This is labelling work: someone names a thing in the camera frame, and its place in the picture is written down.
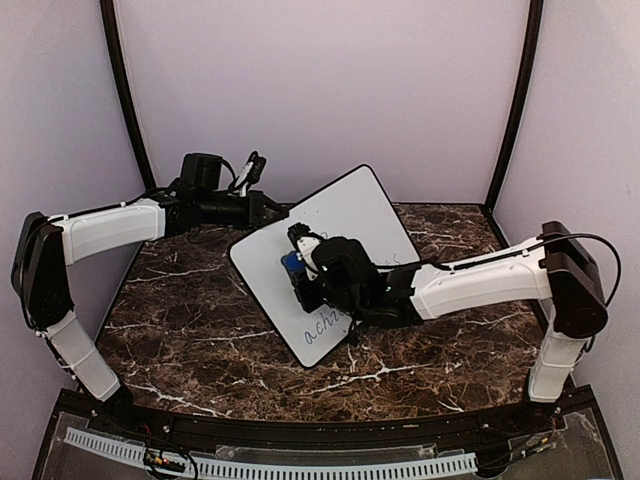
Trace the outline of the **blue whiteboard eraser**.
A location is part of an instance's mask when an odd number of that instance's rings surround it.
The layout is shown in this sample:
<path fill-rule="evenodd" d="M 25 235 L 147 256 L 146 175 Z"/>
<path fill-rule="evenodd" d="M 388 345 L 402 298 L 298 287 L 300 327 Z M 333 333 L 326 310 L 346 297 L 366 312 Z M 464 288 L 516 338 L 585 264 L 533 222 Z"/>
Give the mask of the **blue whiteboard eraser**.
<path fill-rule="evenodd" d="M 305 272 L 304 263 L 298 258 L 295 252 L 290 252 L 281 258 L 281 264 L 289 275 L 296 275 Z"/>

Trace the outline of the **white whiteboard with black frame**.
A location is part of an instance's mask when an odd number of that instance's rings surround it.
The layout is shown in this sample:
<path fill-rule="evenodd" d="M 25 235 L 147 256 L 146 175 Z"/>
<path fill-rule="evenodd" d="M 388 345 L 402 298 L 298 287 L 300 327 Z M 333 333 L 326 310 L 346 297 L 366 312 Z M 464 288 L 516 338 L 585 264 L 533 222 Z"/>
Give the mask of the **white whiteboard with black frame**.
<path fill-rule="evenodd" d="M 304 368 L 312 368 L 347 336 L 349 316 L 326 305 L 303 310 L 281 259 L 294 247 L 288 228 L 304 223 L 325 238 L 361 242 L 373 263 L 398 265 L 419 259 L 409 234 L 374 171 L 361 165 L 305 198 L 283 220 L 234 243 L 229 259 L 266 317 Z"/>

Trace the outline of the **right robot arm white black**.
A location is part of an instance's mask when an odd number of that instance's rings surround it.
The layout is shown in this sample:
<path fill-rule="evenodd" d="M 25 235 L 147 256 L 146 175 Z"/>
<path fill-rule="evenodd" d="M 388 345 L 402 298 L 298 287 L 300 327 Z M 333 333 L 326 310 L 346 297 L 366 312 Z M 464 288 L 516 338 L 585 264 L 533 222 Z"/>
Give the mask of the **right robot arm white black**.
<path fill-rule="evenodd" d="M 595 259 L 581 235 L 552 221 L 514 247 L 457 262 L 377 265 L 356 239 L 324 238 L 303 223 L 289 227 L 294 250 L 282 264 L 302 309 L 334 308 L 353 325 L 401 328 L 476 307 L 548 300 L 548 322 L 528 378 L 528 397 L 510 413 L 521 434 L 549 416 L 588 341 L 608 322 Z"/>

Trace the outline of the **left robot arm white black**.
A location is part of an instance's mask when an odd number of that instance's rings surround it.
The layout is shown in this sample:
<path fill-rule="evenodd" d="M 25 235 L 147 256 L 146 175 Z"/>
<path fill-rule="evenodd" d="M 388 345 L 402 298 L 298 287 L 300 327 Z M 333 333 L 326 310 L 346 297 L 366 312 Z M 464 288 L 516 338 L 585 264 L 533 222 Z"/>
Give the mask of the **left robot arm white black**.
<path fill-rule="evenodd" d="M 155 189 L 127 202 L 24 220 L 11 272 L 27 327 L 44 340 L 60 366 L 96 401 L 101 417 L 120 436 L 141 427 L 131 393 L 99 352 L 76 313 L 69 268 L 120 247 L 170 238 L 203 225 L 239 230 L 287 217 L 284 205 L 261 191 L 198 191 L 179 196 Z"/>

